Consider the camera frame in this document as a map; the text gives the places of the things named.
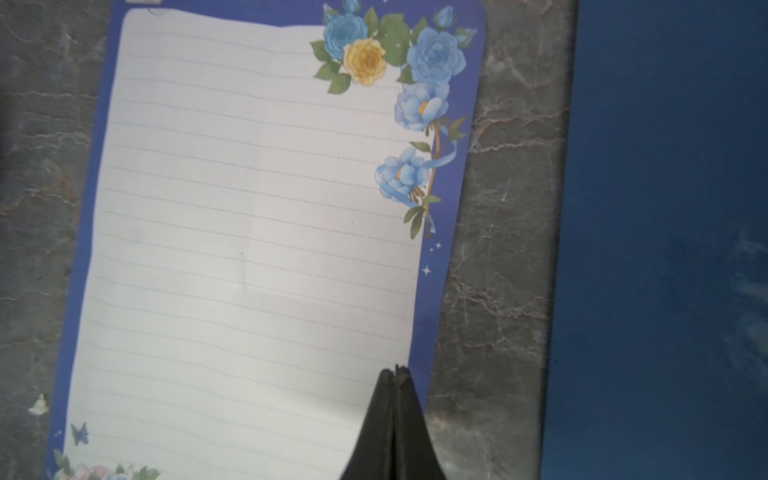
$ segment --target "yellow rose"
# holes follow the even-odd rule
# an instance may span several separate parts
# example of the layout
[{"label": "yellow rose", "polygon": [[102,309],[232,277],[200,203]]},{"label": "yellow rose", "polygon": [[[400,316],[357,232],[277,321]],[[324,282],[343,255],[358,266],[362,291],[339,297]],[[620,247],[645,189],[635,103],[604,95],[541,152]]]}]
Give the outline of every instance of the yellow rose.
[{"label": "yellow rose", "polygon": [[344,68],[352,75],[354,81],[370,87],[374,81],[384,77],[385,53],[378,40],[355,40],[351,45],[344,47]]}]

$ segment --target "floral illustration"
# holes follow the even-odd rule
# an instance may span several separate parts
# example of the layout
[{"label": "floral illustration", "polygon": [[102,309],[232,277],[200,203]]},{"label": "floral illustration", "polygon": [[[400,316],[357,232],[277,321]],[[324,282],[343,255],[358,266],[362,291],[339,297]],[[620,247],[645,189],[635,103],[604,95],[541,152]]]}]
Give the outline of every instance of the floral illustration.
[{"label": "floral illustration", "polygon": [[[425,235],[435,233],[430,205],[440,202],[432,195],[435,173],[456,156],[457,142],[466,137],[459,131],[466,116],[452,120],[446,116],[450,81],[467,66],[463,49],[477,34],[476,28],[457,28],[453,7],[435,13],[434,27],[422,18],[413,27],[403,14],[379,18],[371,7],[361,17],[360,0],[344,0],[343,13],[328,4],[323,6],[326,29],[323,40],[311,42],[315,57],[323,64],[317,78],[330,81],[328,93],[343,94],[354,81],[370,87],[384,78],[387,68],[398,68],[397,81],[403,91],[394,107],[395,121],[412,131],[422,131],[432,145],[411,142],[398,157],[388,157],[375,173],[384,198],[406,205],[403,219],[411,223],[411,238],[425,225]],[[450,144],[452,151],[444,147]],[[430,159],[419,152],[431,155]]]},{"label": "floral illustration", "polygon": [[118,465],[115,470],[100,465],[89,468],[83,464],[72,468],[66,455],[54,450],[54,456],[59,470],[53,480],[155,480],[160,476],[160,472],[154,468],[134,470],[132,465],[127,468]]}]

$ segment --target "blue ribbon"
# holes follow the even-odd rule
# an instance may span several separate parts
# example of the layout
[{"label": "blue ribbon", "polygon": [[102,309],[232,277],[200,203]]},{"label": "blue ribbon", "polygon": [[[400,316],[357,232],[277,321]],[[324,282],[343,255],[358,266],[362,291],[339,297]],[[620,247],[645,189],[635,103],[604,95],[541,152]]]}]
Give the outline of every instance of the blue ribbon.
[{"label": "blue ribbon", "polygon": [[[446,135],[448,134],[448,128],[446,128],[445,125],[440,127],[440,131],[442,131]],[[457,140],[452,141],[451,146],[453,147],[453,151],[450,154],[444,155],[443,157],[440,157],[437,160],[426,161],[421,165],[421,168],[437,168],[437,167],[442,167],[443,165],[451,163],[456,158],[457,145],[458,145]],[[408,197],[408,195],[398,192],[397,190],[392,188],[391,185],[386,183],[386,181],[384,181],[383,172],[385,168],[386,168],[386,165],[382,165],[376,169],[376,174],[374,175],[374,178],[376,179],[376,183],[379,184],[382,190],[388,193],[390,197],[394,198],[401,204],[406,205],[408,208],[418,207],[419,204],[417,204],[416,202],[412,202],[411,199]],[[435,229],[435,221],[432,219],[432,214],[429,214],[429,232],[437,233],[437,229]]]}]

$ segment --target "blue paper border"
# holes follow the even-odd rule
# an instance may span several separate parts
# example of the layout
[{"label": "blue paper border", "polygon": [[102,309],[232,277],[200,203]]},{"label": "blue paper border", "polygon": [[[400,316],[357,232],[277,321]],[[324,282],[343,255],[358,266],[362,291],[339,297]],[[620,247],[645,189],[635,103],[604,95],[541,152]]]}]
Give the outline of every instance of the blue paper border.
[{"label": "blue paper border", "polygon": [[[329,3],[341,9],[340,5],[335,5],[340,4],[340,0],[330,0]],[[422,16],[432,23],[435,12],[445,5],[452,5],[454,14],[458,16],[461,25],[466,28],[478,29],[472,45],[465,50],[466,69],[451,80],[450,107],[447,113],[451,118],[467,115],[467,121],[464,123],[465,128],[471,125],[485,43],[485,10],[479,0],[421,0],[420,2],[389,0],[387,3],[382,0],[373,0],[372,2],[362,0],[361,3],[363,3],[364,10],[367,10],[371,5],[375,6],[380,15],[405,13],[408,25],[415,25]],[[275,26],[321,25],[323,15],[322,3],[317,0],[269,0],[257,3],[253,0],[164,0],[161,7],[226,20]],[[112,3],[107,51],[104,57],[104,76],[101,80],[101,91],[94,117],[93,141],[88,162],[88,176],[83,192],[78,244],[70,276],[69,296],[56,369],[56,387],[51,407],[51,426],[48,433],[45,463],[48,475],[53,475],[58,470],[54,450],[63,450],[64,447],[65,436],[63,434],[57,435],[57,432],[66,432],[67,404],[74,353],[77,349],[85,280],[91,262],[96,184],[101,166],[101,153],[104,149],[104,134],[107,128],[123,20],[132,8],[147,8],[147,6],[128,4],[125,0],[114,0]],[[432,357],[435,353],[435,341],[442,308],[442,294],[448,276],[468,145],[469,137],[459,141],[456,159],[440,168],[440,175],[435,181],[432,192],[442,198],[442,202],[431,210],[435,224],[438,226],[438,232],[429,239],[424,238],[422,244],[419,268],[428,266],[431,273],[429,275],[419,274],[408,365],[422,407],[425,405],[429,390]],[[403,225],[403,232],[407,234],[407,225]],[[437,243],[440,243],[442,247],[435,248]]]}]

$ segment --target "gray marble surface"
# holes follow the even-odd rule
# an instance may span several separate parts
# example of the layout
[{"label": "gray marble surface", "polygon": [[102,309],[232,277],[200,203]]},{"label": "gray marble surface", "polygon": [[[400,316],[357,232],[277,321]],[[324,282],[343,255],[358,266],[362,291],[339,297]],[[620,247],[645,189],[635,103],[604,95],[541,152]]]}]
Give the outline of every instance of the gray marble surface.
[{"label": "gray marble surface", "polygon": [[[451,480],[537,477],[574,0],[484,0],[488,40],[428,424]],[[0,0],[0,478],[41,478],[108,0]]]}]

